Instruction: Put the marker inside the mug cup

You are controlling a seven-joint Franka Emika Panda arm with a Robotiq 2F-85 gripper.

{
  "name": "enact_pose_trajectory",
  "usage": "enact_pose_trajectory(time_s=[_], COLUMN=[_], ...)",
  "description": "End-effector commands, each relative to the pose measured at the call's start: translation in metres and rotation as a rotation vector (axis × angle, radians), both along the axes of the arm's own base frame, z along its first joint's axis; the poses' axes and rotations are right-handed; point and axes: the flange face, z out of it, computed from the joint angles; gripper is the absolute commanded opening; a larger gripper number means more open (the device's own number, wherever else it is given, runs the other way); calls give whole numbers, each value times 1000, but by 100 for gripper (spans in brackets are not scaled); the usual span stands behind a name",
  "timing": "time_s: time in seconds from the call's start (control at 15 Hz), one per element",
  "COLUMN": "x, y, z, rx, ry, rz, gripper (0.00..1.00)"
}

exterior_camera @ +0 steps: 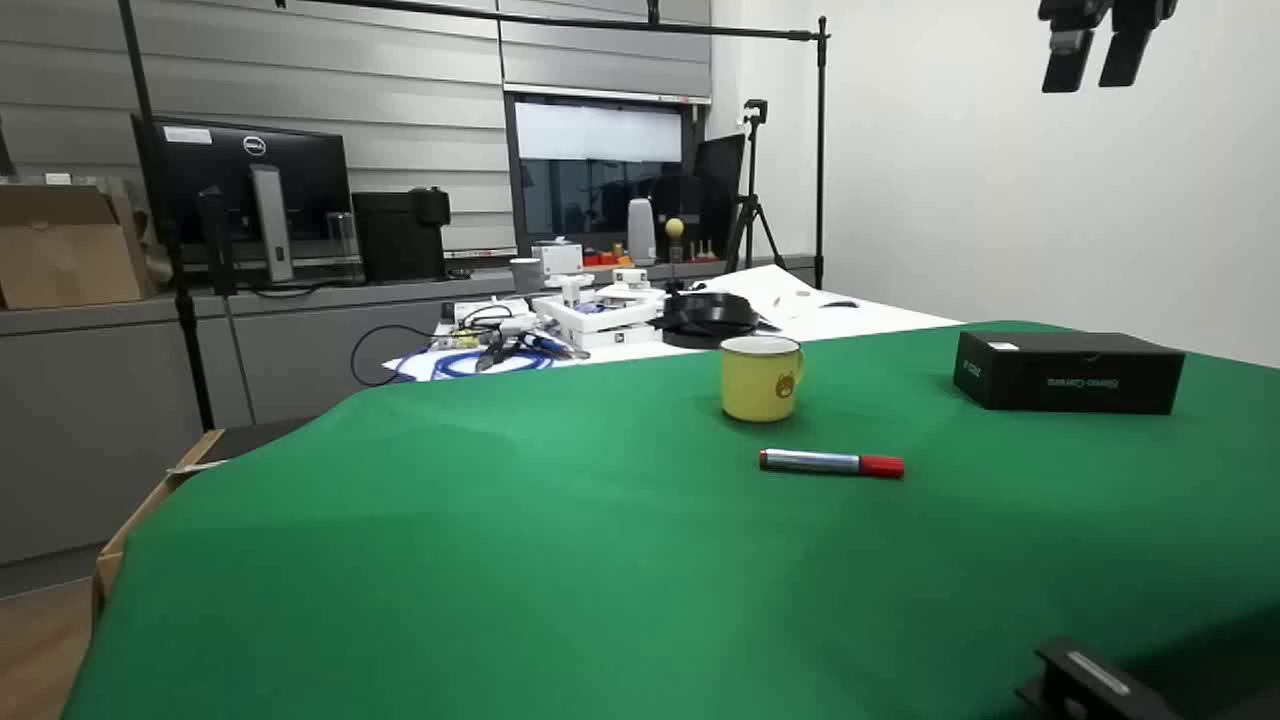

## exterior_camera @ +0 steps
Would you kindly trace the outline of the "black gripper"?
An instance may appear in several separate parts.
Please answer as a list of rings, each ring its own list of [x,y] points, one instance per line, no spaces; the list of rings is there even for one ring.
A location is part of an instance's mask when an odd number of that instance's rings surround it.
[[[1132,86],[1150,31],[1170,21],[1180,0],[1038,0],[1037,16],[1048,24],[1045,92],[1074,92],[1091,50],[1091,29],[1109,16],[1113,43],[1098,84]]]

